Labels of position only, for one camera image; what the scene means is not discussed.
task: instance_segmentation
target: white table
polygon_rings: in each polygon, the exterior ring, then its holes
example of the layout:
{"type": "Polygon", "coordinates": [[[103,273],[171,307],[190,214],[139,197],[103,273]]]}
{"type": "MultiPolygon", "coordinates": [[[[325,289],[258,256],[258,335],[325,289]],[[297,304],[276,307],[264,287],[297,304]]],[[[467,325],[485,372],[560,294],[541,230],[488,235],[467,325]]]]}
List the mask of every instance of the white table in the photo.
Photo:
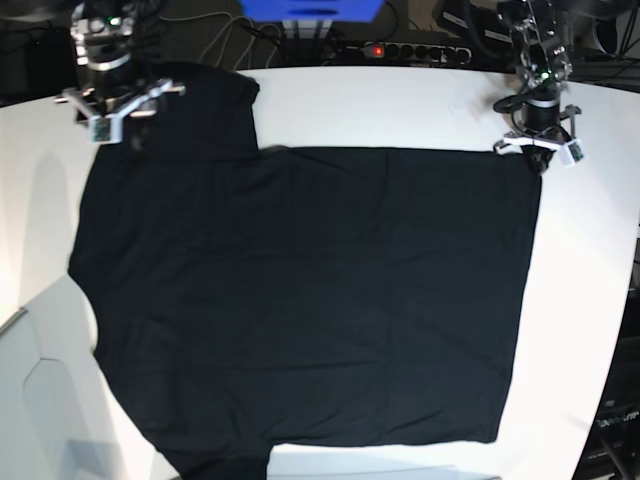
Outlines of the white table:
{"type": "MultiPolygon", "coordinates": [[[[261,85],[254,107],[261,147],[489,150],[508,130],[491,104],[514,88],[508,86],[513,79],[498,74],[436,69],[247,74],[261,85]]],[[[602,393],[629,285],[640,213],[640,96],[571,84],[563,103],[583,109],[578,134],[590,158],[570,169],[553,162],[544,175],[514,377],[498,440],[366,449],[281,446],[272,455],[271,475],[451,466],[466,472],[458,477],[465,480],[486,474],[571,478],[602,393]]],[[[0,304],[27,304],[41,348],[50,343],[48,355],[65,362],[82,413],[92,417],[94,397],[86,385],[98,370],[75,365],[89,358],[94,319],[85,305],[88,335],[78,341],[86,345],[69,352],[63,339],[70,327],[60,297],[81,295],[73,286],[59,285],[68,281],[64,272],[78,200],[94,153],[72,117],[69,107],[50,100],[0,110],[0,304]],[[52,285],[62,293],[45,301],[52,285]],[[55,328],[47,315],[56,316],[55,328]]],[[[121,447],[130,478],[167,478],[164,467],[152,466],[151,447],[102,388],[112,441],[121,447]]],[[[96,419],[87,422],[89,430],[100,430],[96,419]]]]}

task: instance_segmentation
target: t-shirt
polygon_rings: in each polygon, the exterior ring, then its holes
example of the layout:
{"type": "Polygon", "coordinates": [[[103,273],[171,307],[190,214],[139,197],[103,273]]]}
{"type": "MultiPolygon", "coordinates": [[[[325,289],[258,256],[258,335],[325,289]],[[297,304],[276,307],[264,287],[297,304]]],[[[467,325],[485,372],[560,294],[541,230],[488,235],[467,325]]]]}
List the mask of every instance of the t-shirt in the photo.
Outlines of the t-shirt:
{"type": "Polygon", "coordinates": [[[69,273],[95,357],[184,479],[274,445],[495,440],[541,180],[520,155],[258,151],[257,86],[172,66],[147,147],[100,149],[69,273]]]}

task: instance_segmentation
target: black fabric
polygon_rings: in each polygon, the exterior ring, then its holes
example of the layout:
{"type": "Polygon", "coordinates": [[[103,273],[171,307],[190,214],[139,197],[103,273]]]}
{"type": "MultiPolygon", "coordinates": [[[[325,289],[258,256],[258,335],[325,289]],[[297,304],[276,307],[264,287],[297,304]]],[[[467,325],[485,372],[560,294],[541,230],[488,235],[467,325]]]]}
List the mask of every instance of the black fabric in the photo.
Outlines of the black fabric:
{"type": "Polygon", "coordinates": [[[264,479],[285,442],[493,441],[539,178],[517,155],[259,153],[257,87],[208,75],[206,115],[100,150],[80,209],[69,272],[134,423],[197,480],[264,479]]]}

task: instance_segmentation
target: black t-shirt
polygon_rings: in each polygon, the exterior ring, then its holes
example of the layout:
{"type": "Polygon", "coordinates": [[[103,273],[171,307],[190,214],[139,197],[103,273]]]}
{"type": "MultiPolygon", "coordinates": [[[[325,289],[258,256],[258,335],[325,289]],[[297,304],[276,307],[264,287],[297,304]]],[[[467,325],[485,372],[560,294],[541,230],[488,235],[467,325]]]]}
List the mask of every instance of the black t-shirt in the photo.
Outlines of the black t-shirt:
{"type": "Polygon", "coordinates": [[[274,445],[495,439],[540,196],[521,156],[259,152],[257,86],[181,67],[147,148],[102,148],[71,276],[95,356],[185,479],[274,445]]]}

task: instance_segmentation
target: blue box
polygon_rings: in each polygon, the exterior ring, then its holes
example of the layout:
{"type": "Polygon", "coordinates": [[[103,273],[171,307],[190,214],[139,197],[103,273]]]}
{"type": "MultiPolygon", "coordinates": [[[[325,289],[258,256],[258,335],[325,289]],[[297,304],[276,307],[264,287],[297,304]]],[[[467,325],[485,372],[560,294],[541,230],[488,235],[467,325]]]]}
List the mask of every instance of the blue box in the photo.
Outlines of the blue box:
{"type": "Polygon", "coordinates": [[[384,0],[240,0],[244,14],[258,22],[336,20],[371,22],[384,0]]]}

